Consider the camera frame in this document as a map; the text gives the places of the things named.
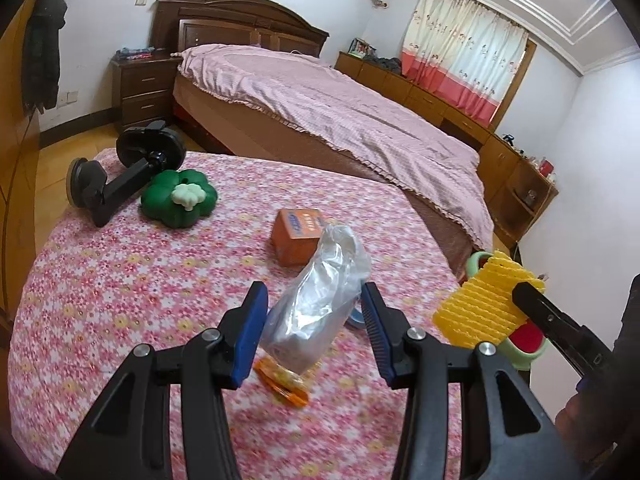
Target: orange box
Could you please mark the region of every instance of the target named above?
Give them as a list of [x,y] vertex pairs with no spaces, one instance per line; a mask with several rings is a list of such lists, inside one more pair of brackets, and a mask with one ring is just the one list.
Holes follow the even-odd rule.
[[318,248],[326,221],[318,209],[280,209],[271,241],[281,266],[306,265]]

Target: green pumpkin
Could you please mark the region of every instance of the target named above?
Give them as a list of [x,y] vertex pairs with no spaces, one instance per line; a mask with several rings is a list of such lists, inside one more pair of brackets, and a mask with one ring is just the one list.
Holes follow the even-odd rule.
[[[185,202],[187,205],[175,203],[174,200],[180,200],[176,191],[180,184],[197,184],[204,192],[204,199],[198,203],[195,203],[195,200],[190,202],[187,200]],[[187,191],[196,189],[198,200],[203,198],[203,193],[193,186],[181,186],[178,189]],[[146,216],[159,220],[167,227],[174,229],[191,227],[201,216],[209,216],[217,201],[218,192],[216,189],[208,183],[204,173],[196,170],[167,170],[157,174],[140,199],[142,212]]]

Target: floral tablecloth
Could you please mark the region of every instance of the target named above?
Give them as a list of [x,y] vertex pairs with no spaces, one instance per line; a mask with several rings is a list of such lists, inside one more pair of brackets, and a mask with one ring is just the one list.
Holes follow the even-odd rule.
[[[122,172],[115,150],[97,159]],[[350,225],[369,252],[386,303],[442,338],[431,316],[457,287],[436,242],[394,186],[279,162],[189,153],[220,194],[210,218],[187,230],[145,219],[131,199],[101,229],[68,209],[24,288],[9,359],[14,438],[55,470],[82,418],[138,343],[187,342],[239,306],[253,280],[275,301],[297,270],[277,265],[271,226],[280,208],[319,208]],[[380,378],[365,332],[343,328],[323,358],[311,403],[280,403],[255,372],[225,405],[238,465],[248,479],[388,479],[404,391]],[[448,476],[459,469],[460,408],[450,401]],[[174,478],[185,478],[180,396],[172,387]]]

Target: ribbed blue rubber grip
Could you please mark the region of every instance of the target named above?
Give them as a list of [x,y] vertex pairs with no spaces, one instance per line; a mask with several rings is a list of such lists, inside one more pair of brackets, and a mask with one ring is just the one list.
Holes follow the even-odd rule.
[[391,386],[396,378],[396,374],[391,365],[391,342],[382,326],[380,316],[378,315],[371,293],[367,288],[367,284],[362,286],[360,301],[362,302],[362,315],[364,316],[364,323],[367,327],[367,335],[369,335],[373,356],[378,365],[378,372],[380,373],[380,377],[386,381],[386,384]]
[[242,307],[248,308],[249,312],[246,314],[244,325],[236,339],[236,355],[230,375],[231,381],[236,388],[239,388],[251,373],[255,351],[258,348],[262,329],[267,319],[269,306],[267,287],[264,283],[254,282],[252,289],[247,295],[247,298],[251,301],[242,305]]

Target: curtain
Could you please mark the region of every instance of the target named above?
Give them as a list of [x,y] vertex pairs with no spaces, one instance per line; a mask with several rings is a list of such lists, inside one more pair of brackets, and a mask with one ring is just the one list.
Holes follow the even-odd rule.
[[528,37],[475,0],[419,0],[402,45],[402,74],[488,126]]

